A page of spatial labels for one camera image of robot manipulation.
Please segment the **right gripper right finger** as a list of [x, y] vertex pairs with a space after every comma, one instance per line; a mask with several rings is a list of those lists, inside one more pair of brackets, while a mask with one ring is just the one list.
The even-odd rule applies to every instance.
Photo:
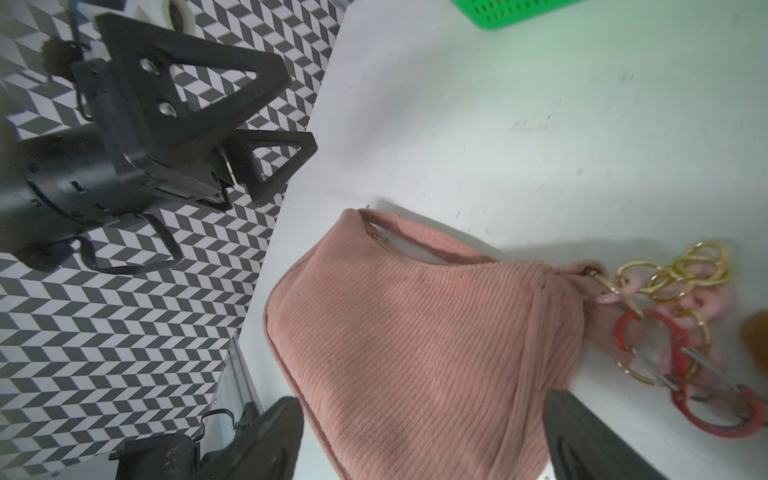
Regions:
[[664, 477], [567, 390], [547, 392], [542, 420], [557, 479]]

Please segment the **plush keychain decoration with carabiners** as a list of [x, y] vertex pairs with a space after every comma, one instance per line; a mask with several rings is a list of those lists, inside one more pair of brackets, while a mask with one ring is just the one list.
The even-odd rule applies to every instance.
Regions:
[[[627, 376], [668, 390], [674, 408], [709, 435], [742, 439], [766, 427], [766, 401], [729, 378], [712, 333], [712, 323], [730, 305], [733, 270], [724, 243], [703, 240], [666, 264], [633, 260], [614, 275], [595, 268], [586, 275], [602, 288], [597, 304], [623, 310], [613, 337], [630, 356], [619, 366]], [[662, 329], [666, 350], [660, 358], [648, 357], [631, 340], [629, 329], [640, 322]]]

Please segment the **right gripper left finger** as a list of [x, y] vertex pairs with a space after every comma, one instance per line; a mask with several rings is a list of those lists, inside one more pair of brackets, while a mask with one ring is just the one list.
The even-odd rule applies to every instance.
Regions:
[[197, 472], [198, 479], [260, 480], [294, 476], [304, 416], [296, 397], [283, 397]]

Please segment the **green plastic basket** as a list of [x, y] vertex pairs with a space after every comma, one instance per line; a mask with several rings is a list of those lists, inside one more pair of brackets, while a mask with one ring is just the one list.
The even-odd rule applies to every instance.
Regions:
[[579, 2], [580, 0], [453, 0], [452, 4], [478, 28], [495, 30]]

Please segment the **pink corduroy bag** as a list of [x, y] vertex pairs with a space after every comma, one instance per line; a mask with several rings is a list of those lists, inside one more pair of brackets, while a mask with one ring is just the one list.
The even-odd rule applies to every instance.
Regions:
[[546, 393], [612, 342], [586, 270], [347, 210], [274, 287], [266, 339], [341, 478], [534, 479]]

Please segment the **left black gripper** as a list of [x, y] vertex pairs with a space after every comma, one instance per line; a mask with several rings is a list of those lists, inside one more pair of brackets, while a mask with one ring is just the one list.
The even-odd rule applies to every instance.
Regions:
[[[109, 60], [74, 65], [106, 156], [134, 193], [211, 210], [232, 207], [214, 148], [291, 83], [279, 54], [222, 44], [117, 14], [95, 25]], [[183, 74], [238, 72], [243, 85], [191, 107]], [[316, 153], [310, 132], [237, 130], [223, 142], [237, 184], [270, 203]]]

